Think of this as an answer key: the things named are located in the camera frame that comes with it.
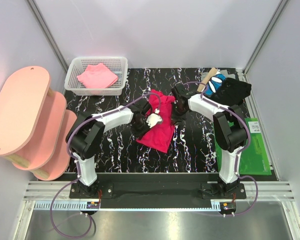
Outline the crimson red t-shirt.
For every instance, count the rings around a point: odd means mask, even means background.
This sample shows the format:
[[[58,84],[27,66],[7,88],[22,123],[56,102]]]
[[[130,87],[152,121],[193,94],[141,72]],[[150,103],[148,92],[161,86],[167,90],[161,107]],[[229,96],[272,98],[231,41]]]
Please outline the crimson red t-shirt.
[[[166,154],[175,131],[175,126],[171,121],[172,103],[175,101],[175,97],[164,95],[161,91],[155,89],[151,89],[150,92],[160,97],[161,104],[158,114],[162,118],[162,123],[156,124],[136,142]]]

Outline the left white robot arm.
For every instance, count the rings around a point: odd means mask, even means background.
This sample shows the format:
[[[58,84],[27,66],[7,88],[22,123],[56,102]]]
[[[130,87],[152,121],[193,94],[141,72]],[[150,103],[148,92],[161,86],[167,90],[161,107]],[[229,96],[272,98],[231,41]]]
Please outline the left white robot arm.
[[[145,99],[102,113],[80,113],[66,136],[67,151],[77,166],[77,186],[87,198],[98,193],[95,155],[105,132],[121,125],[130,125],[131,133],[141,139],[150,131],[148,117],[151,104]]]

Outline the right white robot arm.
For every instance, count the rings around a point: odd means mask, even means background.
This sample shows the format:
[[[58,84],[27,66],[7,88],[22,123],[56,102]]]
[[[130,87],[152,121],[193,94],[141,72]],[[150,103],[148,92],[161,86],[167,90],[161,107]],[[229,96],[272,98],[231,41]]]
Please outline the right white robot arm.
[[[229,198],[239,187],[241,154],[251,143],[249,128],[238,105],[217,103],[198,91],[188,91],[181,82],[171,93],[175,98],[171,107],[171,122],[178,125],[186,120],[188,112],[199,113],[213,121],[214,138],[222,149],[218,181],[213,184],[210,195]]]

